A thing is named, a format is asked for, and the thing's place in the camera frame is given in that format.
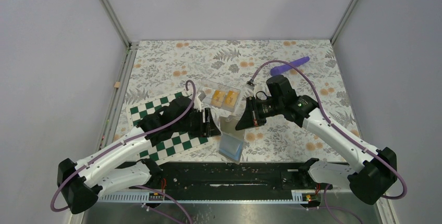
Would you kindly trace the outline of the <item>grey card holder wallet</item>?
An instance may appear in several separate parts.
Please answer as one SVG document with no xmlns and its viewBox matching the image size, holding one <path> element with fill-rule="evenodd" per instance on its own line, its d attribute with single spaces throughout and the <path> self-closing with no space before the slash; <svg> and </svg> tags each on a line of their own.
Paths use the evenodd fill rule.
<svg viewBox="0 0 442 224">
<path fill-rule="evenodd" d="M 239 120 L 234 116 L 220 116 L 219 122 L 222 136 L 218 152 L 231 162 L 239 164 L 244 144 L 244 130 L 236 130 Z"/>
</svg>

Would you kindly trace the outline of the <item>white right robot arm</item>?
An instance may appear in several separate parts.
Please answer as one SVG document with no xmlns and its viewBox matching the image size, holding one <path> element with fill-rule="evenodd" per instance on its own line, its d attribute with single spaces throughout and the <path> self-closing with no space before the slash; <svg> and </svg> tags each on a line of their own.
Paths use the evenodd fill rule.
<svg viewBox="0 0 442 224">
<path fill-rule="evenodd" d="M 319 104 L 307 95 L 298 96 L 289 80 L 277 75 L 266 81 L 270 95 L 265 99 L 247 97 L 244 113 L 236 130 L 260 127 L 267 119 L 283 115 L 317 135 L 341 155 L 346 165 L 332 164 L 311 158 L 300 168 L 300 184 L 311 189 L 318 183 L 347 188 L 362 202 L 373 205 L 397 181 L 397 155 L 390 148 L 383 150 L 344 130 L 321 112 Z"/>
</svg>

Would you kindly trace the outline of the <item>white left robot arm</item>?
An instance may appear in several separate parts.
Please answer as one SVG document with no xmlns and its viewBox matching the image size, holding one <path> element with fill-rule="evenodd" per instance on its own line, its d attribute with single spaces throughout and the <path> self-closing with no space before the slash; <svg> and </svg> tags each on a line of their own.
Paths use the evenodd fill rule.
<svg viewBox="0 0 442 224">
<path fill-rule="evenodd" d="M 62 194 L 72 214 L 91 208 L 100 197 L 132 186 L 155 188 L 162 180 L 153 158 L 120 168 L 128 158 L 149 147 L 160 147 L 175 133 L 190 139 L 220 136 L 210 108 L 195 106 L 197 98 L 180 96 L 147 114 L 122 138 L 78 161 L 66 158 L 58 164 L 57 194 Z"/>
</svg>

